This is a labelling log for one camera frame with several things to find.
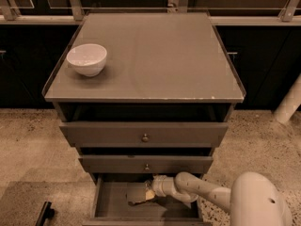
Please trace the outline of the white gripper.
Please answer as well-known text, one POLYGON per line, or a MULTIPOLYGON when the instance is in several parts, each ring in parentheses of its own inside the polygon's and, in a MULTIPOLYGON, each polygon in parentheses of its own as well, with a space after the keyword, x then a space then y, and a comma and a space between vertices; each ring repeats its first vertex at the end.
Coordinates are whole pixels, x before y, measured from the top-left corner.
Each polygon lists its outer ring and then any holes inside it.
POLYGON ((146 188, 152 188, 146 190, 146 200, 151 201, 156 196, 166 197, 174 196, 176 192, 174 179, 165 175, 157 175, 152 180, 145 181, 146 188))

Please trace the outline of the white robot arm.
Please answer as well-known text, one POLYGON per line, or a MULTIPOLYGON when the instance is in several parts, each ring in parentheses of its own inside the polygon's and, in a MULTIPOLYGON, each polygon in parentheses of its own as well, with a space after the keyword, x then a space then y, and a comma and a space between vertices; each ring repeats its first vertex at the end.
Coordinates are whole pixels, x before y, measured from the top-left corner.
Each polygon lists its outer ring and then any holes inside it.
POLYGON ((230 214, 231 226, 293 226, 291 210, 274 184, 257 172, 244 172, 231 188, 212 184, 188 172, 156 175, 146 199, 171 196, 188 203, 199 197, 230 214))

